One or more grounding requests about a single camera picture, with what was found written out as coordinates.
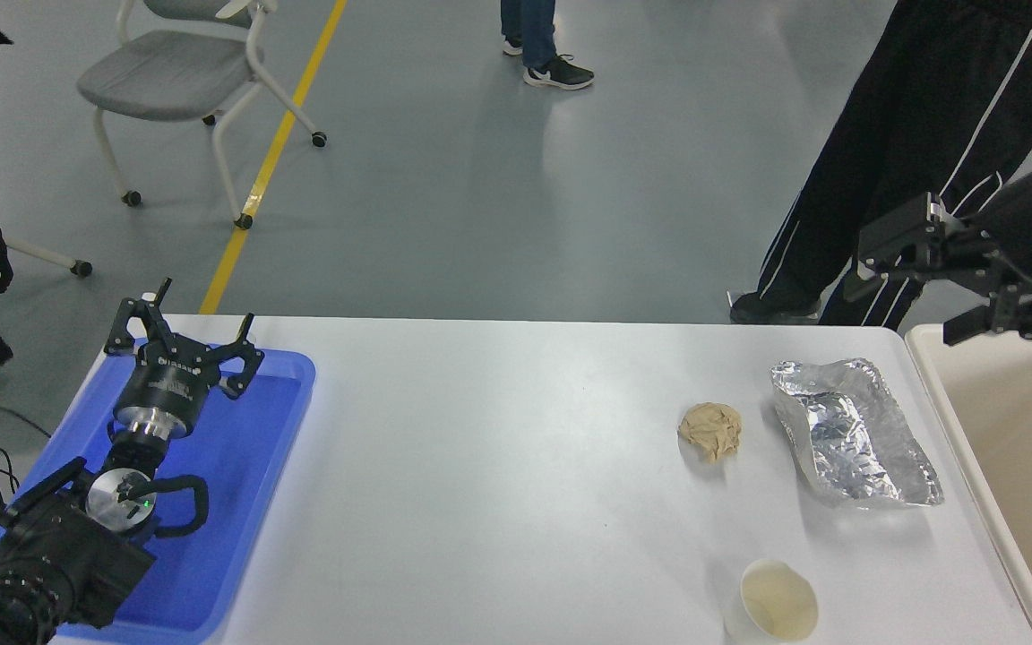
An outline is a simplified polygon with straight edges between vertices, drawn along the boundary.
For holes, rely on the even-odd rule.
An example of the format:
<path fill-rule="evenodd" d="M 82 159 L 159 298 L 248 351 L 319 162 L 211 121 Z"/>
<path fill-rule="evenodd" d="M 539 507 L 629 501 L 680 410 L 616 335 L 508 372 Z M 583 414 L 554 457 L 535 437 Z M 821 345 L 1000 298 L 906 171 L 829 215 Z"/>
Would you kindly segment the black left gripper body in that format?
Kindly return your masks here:
<path fill-rule="evenodd" d="M 131 379 L 118 397 L 114 416 L 120 425 L 149 422 L 167 430 L 194 430 L 209 391 L 221 379 L 217 364 L 199 356 L 187 362 L 163 343 L 144 343 L 134 355 Z"/>

